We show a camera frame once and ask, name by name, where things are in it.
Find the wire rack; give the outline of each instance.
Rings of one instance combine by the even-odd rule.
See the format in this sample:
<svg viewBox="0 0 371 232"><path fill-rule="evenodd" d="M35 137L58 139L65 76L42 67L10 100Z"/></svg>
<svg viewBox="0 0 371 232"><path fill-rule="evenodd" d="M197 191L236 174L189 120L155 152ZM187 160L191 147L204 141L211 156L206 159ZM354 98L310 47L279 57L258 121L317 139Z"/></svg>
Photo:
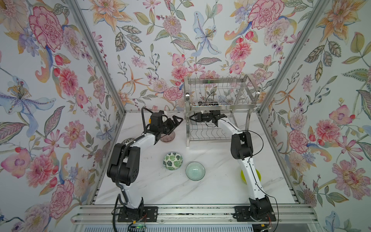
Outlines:
<svg viewBox="0 0 371 232"><path fill-rule="evenodd" d="M223 130L211 122L194 122L189 119L191 115L201 111L221 110L223 113L229 113L235 125L237 125L233 113L248 110L246 116L247 130L250 115L260 94L259 88L251 75L245 75L244 77L228 76L220 79L185 78L184 91L187 146L189 146L190 141L229 139Z"/></svg>

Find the light green bowl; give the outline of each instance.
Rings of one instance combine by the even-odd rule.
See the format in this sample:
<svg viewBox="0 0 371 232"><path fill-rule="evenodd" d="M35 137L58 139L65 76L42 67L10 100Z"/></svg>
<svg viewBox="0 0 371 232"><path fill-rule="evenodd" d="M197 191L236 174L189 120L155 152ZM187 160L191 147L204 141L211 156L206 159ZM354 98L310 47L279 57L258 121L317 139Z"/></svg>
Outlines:
<svg viewBox="0 0 371 232"><path fill-rule="evenodd" d="M185 169L185 173L189 179L198 181L204 178L205 168L198 162L192 162L188 164L187 168Z"/></svg>

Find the black mounting plate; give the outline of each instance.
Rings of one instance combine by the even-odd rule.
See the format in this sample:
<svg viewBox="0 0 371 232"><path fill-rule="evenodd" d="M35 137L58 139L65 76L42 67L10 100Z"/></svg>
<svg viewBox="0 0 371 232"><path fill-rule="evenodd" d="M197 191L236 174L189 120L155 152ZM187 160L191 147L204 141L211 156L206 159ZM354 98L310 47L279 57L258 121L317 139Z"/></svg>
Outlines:
<svg viewBox="0 0 371 232"><path fill-rule="evenodd" d="M235 206L235 214L233 215L233 218L237 219L238 222L255 222L255 220L250 217L249 208L250 206ZM272 212L269 212L268 216L270 217L270 220L272 222L276 221L276 216L272 214ZM269 222L268 216L265 216L265 218L263 218L261 222Z"/></svg>
<svg viewBox="0 0 371 232"><path fill-rule="evenodd" d="M156 206L145 206L144 207L144 214L147 214L147 221L146 222L156 222L157 221L157 211L158 207ZM117 218L117 222L133 222L131 218L128 218L124 212L124 209L121 208L119 211L119 215Z"/></svg>

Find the metal dish rack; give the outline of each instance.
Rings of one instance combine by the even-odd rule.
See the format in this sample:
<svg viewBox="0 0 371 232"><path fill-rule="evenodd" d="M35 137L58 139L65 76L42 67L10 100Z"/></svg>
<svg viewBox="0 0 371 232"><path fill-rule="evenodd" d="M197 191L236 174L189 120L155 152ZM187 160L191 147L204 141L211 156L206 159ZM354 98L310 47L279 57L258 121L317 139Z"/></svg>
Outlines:
<svg viewBox="0 0 371 232"><path fill-rule="evenodd" d="M246 126L249 129L250 115L260 95L259 87L251 75L244 77L222 77L220 79L184 79L185 122L187 146L190 141L226 140L222 129L212 123L197 123L189 119L196 112L220 110L229 113L237 126L235 112L246 112Z"/></svg>

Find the floral wall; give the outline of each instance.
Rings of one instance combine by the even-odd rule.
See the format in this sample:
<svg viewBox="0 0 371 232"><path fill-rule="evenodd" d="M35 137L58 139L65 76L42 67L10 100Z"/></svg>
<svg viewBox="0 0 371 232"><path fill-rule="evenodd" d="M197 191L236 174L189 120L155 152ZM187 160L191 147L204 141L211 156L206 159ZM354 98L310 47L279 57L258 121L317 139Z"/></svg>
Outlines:
<svg viewBox="0 0 371 232"><path fill-rule="evenodd" d="M0 41L0 231L69 231L122 115L63 0L0 0Z"/></svg>
<svg viewBox="0 0 371 232"><path fill-rule="evenodd" d="M217 79L252 74L261 88L261 103L315 3L79 1L90 30L102 36L96 36L97 44L122 103L134 111L143 106L183 110L187 76ZM208 99L208 92L216 94L211 90L191 94L197 94L197 102ZM223 93L218 101L236 97L229 96L231 91Z"/></svg>
<svg viewBox="0 0 371 232"><path fill-rule="evenodd" d="M263 119L325 231L371 230L371 2L333 0Z"/></svg>

